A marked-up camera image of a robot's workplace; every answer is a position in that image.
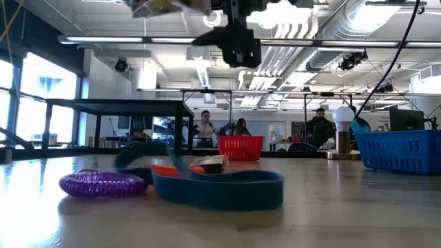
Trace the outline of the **black frame table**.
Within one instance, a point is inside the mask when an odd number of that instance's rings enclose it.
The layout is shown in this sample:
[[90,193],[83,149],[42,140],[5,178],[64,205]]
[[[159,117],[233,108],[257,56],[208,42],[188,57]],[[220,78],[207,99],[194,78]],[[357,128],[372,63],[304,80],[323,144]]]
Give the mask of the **black frame table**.
[[46,99],[45,128],[41,149],[46,152],[49,147],[52,110],[55,105],[96,116],[94,149],[99,149],[101,118],[103,116],[162,116],[175,118],[174,151],[181,153],[183,136],[183,119],[189,119],[189,131],[193,129],[194,113],[184,101],[177,100],[123,100],[123,99]]

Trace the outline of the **purple coil wristband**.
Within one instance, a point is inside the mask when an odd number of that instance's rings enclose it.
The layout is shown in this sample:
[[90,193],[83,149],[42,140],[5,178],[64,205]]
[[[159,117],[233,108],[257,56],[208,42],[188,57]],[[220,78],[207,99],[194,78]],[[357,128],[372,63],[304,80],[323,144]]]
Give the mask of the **purple coil wristband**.
[[63,176],[59,187],[77,198],[127,198],[145,193],[148,184],[140,177],[114,172],[79,172]]

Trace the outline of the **overhead light bar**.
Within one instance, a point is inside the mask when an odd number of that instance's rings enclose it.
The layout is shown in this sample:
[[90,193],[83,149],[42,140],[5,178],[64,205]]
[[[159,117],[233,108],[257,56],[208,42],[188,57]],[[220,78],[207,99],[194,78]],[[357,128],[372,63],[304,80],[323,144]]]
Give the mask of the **overhead light bar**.
[[[166,44],[189,45],[193,37],[69,37],[59,35],[62,44]],[[398,48],[399,41],[377,40],[320,40],[320,39],[261,39],[264,46],[298,46],[317,48]],[[441,48],[441,41],[405,41],[404,49]]]

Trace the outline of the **clear plastic packet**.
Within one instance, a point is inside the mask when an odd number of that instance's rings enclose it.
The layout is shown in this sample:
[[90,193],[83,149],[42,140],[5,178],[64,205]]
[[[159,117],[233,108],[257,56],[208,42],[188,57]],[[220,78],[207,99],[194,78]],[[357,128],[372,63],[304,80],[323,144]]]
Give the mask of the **clear plastic packet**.
[[220,174],[229,165],[225,155],[214,156],[182,156],[183,162],[199,174]]

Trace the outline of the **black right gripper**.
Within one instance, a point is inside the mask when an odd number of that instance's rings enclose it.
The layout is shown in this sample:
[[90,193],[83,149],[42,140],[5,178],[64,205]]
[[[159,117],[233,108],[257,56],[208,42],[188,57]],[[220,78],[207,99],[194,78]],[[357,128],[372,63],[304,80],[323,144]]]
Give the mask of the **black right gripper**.
[[247,27],[247,17],[262,9],[261,0],[223,0],[223,11],[227,25],[196,37],[195,46],[216,45],[223,51],[223,58],[232,67],[256,68],[260,57],[255,55],[260,43],[254,38],[254,31]]

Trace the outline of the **black chair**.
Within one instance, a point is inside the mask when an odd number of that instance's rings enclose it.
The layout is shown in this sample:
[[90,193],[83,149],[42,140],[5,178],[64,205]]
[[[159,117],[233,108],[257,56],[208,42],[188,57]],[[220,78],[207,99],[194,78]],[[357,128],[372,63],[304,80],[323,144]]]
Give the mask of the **black chair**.
[[309,143],[296,142],[292,143],[289,148],[289,152],[317,152],[317,148]]

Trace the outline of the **black ceiling spotlight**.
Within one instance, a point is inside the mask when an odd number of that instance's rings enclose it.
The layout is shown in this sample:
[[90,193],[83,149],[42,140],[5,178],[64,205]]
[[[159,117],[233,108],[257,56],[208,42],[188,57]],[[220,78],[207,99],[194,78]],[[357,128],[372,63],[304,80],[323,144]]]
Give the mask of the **black ceiling spotlight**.
[[349,56],[344,56],[338,67],[343,71],[352,70],[367,59],[368,55],[366,50],[363,52],[353,52]]
[[117,72],[127,72],[130,69],[130,65],[127,63],[126,58],[118,58],[117,62],[114,65],[114,69]]

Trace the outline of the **person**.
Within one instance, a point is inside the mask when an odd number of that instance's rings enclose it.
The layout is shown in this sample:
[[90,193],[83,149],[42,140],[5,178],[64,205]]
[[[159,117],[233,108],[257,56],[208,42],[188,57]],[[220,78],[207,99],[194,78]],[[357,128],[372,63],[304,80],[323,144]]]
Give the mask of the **person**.
[[239,118],[237,120],[234,134],[236,136],[250,136],[251,135],[247,129],[246,120],[244,118]]
[[316,115],[307,121],[306,125],[307,141],[310,145],[319,148],[334,137],[334,127],[331,121],[325,118],[325,110],[318,108]]
[[197,147],[213,148],[213,136],[218,135],[218,130],[210,121],[210,112],[204,110],[201,112],[201,123],[196,125],[195,134],[197,136]]
[[152,143],[153,140],[152,138],[145,133],[144,129],[140,129],[140,128],[133,128],[130,130],[130,138],[133,141],[137,141],[137,142],[145,142],[145,143]]

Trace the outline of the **orange coil wristband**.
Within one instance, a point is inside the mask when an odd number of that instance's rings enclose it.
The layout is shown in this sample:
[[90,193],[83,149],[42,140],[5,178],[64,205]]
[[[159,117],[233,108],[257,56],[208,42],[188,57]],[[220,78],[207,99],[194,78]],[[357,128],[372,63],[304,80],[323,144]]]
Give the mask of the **orange coil wristband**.
[[[186,177],[186,174],[178,171],[174,166],[169,165],[151,165],[150,168],[155,174],[168,177]],[[190,165],[189,169],[197,174],[204,174],[205,170],[200,166]]]

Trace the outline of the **red plastic basket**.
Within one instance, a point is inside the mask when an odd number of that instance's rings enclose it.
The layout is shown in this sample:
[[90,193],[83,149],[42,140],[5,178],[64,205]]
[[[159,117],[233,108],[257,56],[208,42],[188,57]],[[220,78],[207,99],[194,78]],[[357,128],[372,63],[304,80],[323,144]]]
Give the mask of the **red plastic basket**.
[[219,136],[219,153],[227,156],[230,161],[258,161],[264,138],[264,136]]

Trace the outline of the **white bulb table lamp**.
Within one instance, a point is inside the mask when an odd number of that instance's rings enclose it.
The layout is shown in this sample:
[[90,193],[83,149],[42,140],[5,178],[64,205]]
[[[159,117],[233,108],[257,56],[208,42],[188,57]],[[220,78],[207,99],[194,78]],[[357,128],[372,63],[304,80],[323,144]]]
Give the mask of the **white bulb table lamp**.
[[360,161],[361,155],[351,151],[350,127],[354,112],[350,107],[340,106],[333,111],[332,119],[336,125],[336,149],[327,152],[329,160]]

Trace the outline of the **blue plastic basket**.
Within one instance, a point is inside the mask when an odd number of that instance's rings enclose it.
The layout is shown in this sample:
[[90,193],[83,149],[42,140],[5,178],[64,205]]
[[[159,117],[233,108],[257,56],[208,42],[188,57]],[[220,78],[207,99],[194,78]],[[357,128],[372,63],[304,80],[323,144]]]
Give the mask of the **blue plastic basket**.
[[441,130],[370,132],[355,137],[366,168],[441,175]]

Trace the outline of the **silver air duct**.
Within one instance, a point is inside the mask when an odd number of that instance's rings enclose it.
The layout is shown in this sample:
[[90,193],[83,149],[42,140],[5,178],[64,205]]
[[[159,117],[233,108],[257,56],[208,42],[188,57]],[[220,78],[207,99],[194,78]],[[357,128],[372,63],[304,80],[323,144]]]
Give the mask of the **silver air duct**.
[[[400,9],[400,6],[372,6],[368,1],[385,0],[348,0],[336,16],[319,33],[319,39],[366,39],[381,28]],[[308,48],[309,56],[304,62],[306,71],[320,71],[334,62],[342,52],[322,51]]]

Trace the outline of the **black computer monitor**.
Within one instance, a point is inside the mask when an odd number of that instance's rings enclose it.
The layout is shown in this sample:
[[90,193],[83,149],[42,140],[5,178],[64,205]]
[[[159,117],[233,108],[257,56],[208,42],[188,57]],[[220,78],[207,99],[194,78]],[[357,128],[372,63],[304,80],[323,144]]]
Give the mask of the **black computer monitor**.
[[389,110],[392,132],[424,130],[424,113],[415,110]]

